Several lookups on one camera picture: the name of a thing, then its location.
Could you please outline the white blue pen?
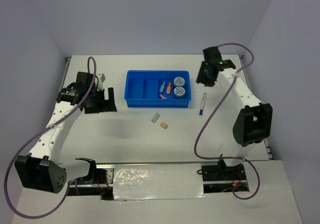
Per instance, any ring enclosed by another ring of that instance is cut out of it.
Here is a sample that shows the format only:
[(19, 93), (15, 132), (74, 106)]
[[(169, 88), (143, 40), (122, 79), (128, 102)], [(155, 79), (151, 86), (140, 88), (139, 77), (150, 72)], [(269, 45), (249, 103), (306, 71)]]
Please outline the white blue pen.
[(202, 116), (203, 115), (203, 111), (204, 111), (204, 107), (205, 107), (205, 103), (206, 103), (206, 97), (207, 94), (203, 93), (202, 95), (202, 99), (201, 99), (201, 105), (200, 105), (200, 110), (199, 110), (199, 115)]

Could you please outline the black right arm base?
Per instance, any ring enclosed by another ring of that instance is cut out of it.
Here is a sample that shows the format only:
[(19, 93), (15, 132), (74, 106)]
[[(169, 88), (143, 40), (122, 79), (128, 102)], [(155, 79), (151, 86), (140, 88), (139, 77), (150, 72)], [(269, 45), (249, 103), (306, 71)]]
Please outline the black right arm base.
[(228, 167), (224, 161), (215, 165), (202, 165), (197, 174), (202, 176), (204, 182), (213, 183), (236, 183), (247, 179), (242, 164)]

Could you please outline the orange clear case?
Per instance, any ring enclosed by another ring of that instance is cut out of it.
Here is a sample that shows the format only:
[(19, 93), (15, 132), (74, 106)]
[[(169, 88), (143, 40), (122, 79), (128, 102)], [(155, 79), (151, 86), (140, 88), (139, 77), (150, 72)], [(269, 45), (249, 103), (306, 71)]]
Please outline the orange clear case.
[(172, 91), (172, 82), (168, 83), (167, 89), (166, 89), (166, 94), (169, 95)]

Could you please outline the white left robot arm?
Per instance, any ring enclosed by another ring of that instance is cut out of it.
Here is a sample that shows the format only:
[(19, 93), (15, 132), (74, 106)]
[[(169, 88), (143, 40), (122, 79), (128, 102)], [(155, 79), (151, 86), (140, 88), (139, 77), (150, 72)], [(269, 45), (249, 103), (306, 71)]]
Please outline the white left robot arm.
[(81, 178), (86, 183), (97, 180), (95, 160), (79, 157), (69, 163), (60, 163), (62, 146), (73, 124), (81, 113), (116, 112), (114, 90), (108, 88), (105, 99), (104, 74), (78, 72), (76, 81), (62, 88), (57, 96), (54, 112), (35, 146), (26, 156), (19, 155), (15, 168), (23, 187), (59, 193), (65, 184)]

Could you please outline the blue jar patterned lid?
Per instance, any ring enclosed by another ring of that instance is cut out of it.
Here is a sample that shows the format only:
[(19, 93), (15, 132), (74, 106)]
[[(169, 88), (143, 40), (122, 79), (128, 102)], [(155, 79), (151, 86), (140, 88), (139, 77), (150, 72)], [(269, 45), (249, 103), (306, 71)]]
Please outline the blue jar patterned lid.
[(178, 76), (174, 78), (172, 83), (175, 87), (184, 87), (186, 80), (183, 77)]

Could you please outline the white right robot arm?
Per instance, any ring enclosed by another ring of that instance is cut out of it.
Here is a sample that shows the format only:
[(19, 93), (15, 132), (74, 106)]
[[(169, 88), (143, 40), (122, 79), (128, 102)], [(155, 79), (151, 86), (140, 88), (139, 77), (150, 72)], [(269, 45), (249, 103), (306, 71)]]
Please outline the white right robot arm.
[(237, 117), (232, 127), (233, 141), (223, 141), (213, 157), (200, 154), (196, 156), (202, 160), (223, 160), (224, 163), (217, 168), (218, 176), (229, 179), (235, 173), (234, 166), (243, 162), (256, 144), (269, 137), (273, 108), (251, 92), (240, 78), (240, 72), (244, 68), (237, 68), (230, 59), (224, 60), (218, 46), (204, 49), (203, 57), (196, 83), (206, 87), (219, 84), (225, 89), (224, 96), (205, 122), (205, 126), (208, 126), (226, 99), (232, 100)]

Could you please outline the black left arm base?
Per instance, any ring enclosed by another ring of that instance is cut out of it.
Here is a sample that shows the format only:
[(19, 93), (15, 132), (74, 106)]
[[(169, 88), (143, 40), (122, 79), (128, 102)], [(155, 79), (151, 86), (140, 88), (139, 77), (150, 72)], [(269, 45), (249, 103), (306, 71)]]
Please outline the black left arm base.
[(113, 200), (113, 168), (97, 168), (94, 178), (88, 183), (97, 190), (101, 200)]

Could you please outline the blue jar sideways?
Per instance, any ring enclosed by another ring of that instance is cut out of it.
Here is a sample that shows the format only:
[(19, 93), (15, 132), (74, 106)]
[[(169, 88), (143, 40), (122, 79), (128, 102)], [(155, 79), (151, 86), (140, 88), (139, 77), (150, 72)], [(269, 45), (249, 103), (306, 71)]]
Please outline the blue jar sideways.
[(186, 95), (186, 90), (185, 90), (184, 87), (177, 86), (173, 90), (173, 95), (174, 95), (175, 98), (182, 99)]

